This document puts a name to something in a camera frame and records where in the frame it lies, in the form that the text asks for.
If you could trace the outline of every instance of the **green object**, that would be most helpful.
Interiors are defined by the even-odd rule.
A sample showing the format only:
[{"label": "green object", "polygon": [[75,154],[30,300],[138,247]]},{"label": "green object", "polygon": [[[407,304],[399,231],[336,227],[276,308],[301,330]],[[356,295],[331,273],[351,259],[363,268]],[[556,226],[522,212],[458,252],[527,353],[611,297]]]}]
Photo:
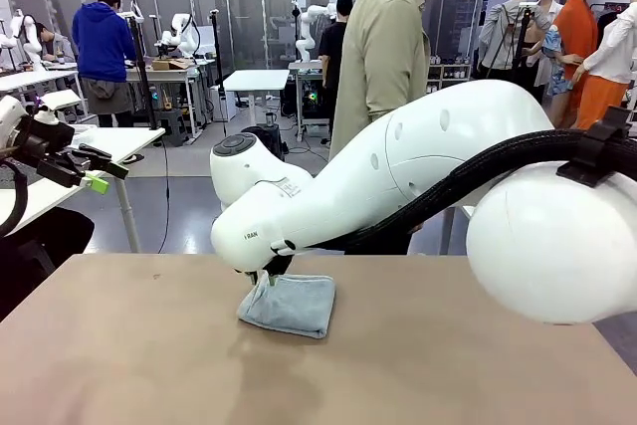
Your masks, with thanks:
[{"label": "green object", "polygon": [[91,189],[96,191],[99,194],[107,194],[108,193],[108,182],[104,181],[101,178],[96,178],[90,174],[87,174],[87,178],[91,180]]}]

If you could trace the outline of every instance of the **hood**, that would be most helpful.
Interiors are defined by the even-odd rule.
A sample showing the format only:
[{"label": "hood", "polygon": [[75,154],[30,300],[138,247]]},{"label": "hood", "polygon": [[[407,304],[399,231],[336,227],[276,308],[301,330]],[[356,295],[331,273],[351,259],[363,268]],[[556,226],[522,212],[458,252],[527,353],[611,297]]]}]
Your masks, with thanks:
[{"label": "hood", "polygon": [[82,14],[91,22],[101,22],[104,19],[112,17],[115,14],[107,4],[102,2],[94,2],[93,4],[84,4],[82,6]]}]

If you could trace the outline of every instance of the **black corrugated hose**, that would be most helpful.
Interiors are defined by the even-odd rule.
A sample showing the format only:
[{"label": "black corrugated hose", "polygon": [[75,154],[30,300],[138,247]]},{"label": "black corrugated hose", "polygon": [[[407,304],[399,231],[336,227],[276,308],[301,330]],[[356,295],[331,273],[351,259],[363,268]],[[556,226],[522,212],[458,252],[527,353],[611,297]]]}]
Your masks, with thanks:
[{"label": "black corrugated hose", "polygon": [[[538,131],[499,143],[454,169],[416,200],[370,228],[312,246],[343,251],[392,236],[404,236],[419,224],[457,203],[494,178],[529,164],[569,161],[577,154],[582,130]],[[619,172],[637,181],[637,142],[610,138],[602,149],[597,166]]]}]

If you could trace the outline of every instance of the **orange shirt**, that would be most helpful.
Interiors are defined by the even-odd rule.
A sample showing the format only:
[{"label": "orange shirt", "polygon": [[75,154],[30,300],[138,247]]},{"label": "orange shirt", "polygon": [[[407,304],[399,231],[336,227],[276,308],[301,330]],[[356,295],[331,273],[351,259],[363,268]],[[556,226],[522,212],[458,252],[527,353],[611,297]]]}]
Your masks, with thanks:
[{"label": "orange shirt", "polygon": [[[568,0],[555,18],[567,54],[586,59],[597,50],[597,21],[584,0]],[[577,65],[566,65],[566,78],[573,78]]]}]

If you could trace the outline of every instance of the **black shirt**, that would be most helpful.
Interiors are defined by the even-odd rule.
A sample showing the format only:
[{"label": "black shirt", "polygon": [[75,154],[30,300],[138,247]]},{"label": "black shirt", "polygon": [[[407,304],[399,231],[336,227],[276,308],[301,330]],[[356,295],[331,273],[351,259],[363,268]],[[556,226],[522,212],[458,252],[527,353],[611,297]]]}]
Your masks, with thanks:
[{"label": "black shirt", "polygon": [[342,41],[345,37],[345,22],[334,22],[327,27],[320,39],[318,54],[329,57],[327,65],[326,87],[330,90],[338,90],[338,78],[340,77],[340,60],[342,58]]}]

